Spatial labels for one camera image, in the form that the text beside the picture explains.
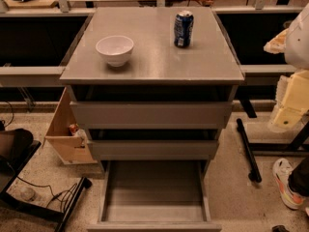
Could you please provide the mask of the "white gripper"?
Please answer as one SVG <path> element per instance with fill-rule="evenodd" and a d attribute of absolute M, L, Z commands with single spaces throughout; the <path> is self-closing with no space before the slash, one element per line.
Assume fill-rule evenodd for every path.
<path fill-rule="evenodd" d="M 283 53 L 288 30 L 285 29 L 267 42 L 264 51 Z M 281 75 L 276 90 L 277 105 L 274 106 L 267 127 L 274 132 L 289 131 L 295 127 L 309 110 L 309 71 L 298 71 L 290 77 Z"/>

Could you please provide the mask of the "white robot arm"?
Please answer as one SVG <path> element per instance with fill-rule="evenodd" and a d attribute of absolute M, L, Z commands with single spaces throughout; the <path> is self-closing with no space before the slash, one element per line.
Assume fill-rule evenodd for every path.
<path fill-rule="evenodd" d="M 265 44 L 264 51 L 283 53 L 286 63 L 296 68 L 290 77 L 280 76 L 268 122 L 271 131 L 288 131 L 309 111 L 309 4 L 287 29 Z"/>

